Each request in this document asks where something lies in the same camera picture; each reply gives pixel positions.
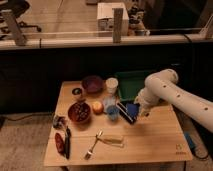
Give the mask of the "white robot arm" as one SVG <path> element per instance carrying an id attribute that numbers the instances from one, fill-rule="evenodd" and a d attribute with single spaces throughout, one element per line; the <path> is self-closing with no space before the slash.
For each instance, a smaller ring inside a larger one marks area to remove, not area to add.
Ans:
<path id="1" fill-rule="evenodd" d="M 178 79 L 173 69 L 147 76 L 145 86 L 134 99 L 134 103 L 140 105 L 139 114 L 146 116 L 163 99 L 213 133 L 213 102 L 179 88 Z"/>

